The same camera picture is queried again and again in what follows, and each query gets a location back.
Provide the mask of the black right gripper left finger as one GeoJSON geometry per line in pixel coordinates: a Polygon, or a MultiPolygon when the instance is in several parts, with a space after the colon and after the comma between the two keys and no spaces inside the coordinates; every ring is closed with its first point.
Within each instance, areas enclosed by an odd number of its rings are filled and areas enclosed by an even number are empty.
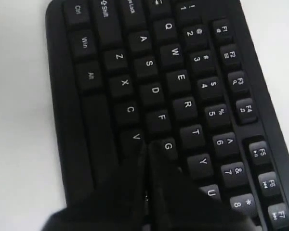
{"type": "Polygon", "coordinates": [[[147,145],[86,199],[52,214],[44,231],[140,231],[144,220],[147,145]]]}

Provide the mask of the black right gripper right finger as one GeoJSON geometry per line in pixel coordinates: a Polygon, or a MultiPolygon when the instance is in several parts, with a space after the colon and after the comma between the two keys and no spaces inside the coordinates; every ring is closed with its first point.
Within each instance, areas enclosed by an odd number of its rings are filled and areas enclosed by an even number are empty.
{"type": "Polygon", "coordinates": [[[157,231],[255,231],[252,219],[210,198],[184,176],[159,142],[148,145],[151,200],[157,231]]]}

